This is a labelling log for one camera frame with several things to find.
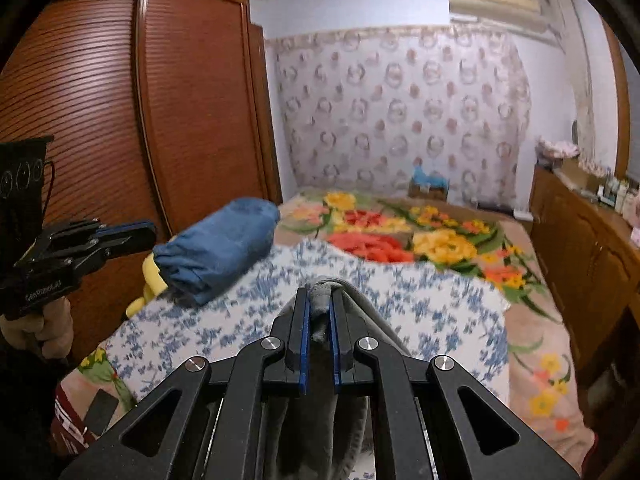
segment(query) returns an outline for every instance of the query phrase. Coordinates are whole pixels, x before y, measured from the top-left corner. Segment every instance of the bottle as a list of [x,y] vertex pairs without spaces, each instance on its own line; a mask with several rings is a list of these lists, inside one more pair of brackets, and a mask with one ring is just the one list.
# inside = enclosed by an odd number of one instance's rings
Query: bottle
[[620,182],[618,187],[618,194],[616,195],[616,213],[622,213],[622,206],[625,203],[626,192],[629,189],[629,183],[626,180]]

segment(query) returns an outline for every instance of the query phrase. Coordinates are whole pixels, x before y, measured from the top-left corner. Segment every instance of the blue fabric roll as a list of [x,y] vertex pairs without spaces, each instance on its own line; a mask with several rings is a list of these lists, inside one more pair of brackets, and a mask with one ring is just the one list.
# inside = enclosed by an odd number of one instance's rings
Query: blue fabric roll
[[167,285],[202,306],[269,254],[279,220],[273,203],[239,198],[154,247],[154,261]]

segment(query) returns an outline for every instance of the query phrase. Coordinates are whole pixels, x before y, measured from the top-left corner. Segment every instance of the black cable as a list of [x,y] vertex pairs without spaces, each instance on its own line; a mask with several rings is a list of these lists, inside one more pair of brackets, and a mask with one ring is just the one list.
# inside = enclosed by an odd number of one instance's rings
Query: black cable
[[44,208],[42,209],[42,219],[47,213],[47,207],[49,206],[49,199],[51,198],[51,192],[53,191],[53,181],[56,179],[56,165],[53,160],[46,160],[44,165],[49,164],[51,166],[51,180],[49,180],[49,191],[47,192],[47,199],[44,202]]

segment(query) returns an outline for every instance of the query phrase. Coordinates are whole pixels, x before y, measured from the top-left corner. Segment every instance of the louvered door panel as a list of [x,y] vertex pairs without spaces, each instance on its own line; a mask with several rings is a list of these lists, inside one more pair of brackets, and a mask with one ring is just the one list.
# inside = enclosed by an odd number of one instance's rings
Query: louvered door panel
[[[46,222],[150,219],[163,236],[134,98],[134,4],[56,0],[2,72],[0,142],[56,137],[47,151],[56,177]],[[72,294],[76,358],[109,336],[140,295],[144,256],[108,263]]]
[[234,198],[267,196],[244,10],[234,0],[148,0],[146,132],[175,233]]

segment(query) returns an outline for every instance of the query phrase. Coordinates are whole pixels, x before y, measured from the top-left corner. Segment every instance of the silver screw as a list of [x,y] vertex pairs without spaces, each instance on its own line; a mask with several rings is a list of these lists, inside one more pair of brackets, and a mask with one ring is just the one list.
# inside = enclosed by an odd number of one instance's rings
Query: silver screw
[[207,365],[207,361],[204,357],[191,357],[185,362],[184,367],[190,372],[199,372]]
[[447,372],[453,368],[453,362],[453,359],[448,355],[439,355],[434,359],[433,364],[436,365],[436,368]]
[[375,350],[378,348],[378,340],[372,337],[363,337],[358,341],[358,346],[363,350]]
[[277,337],[265,337],[260,343],[265,350],[275,350],[280,346],[280,340]]

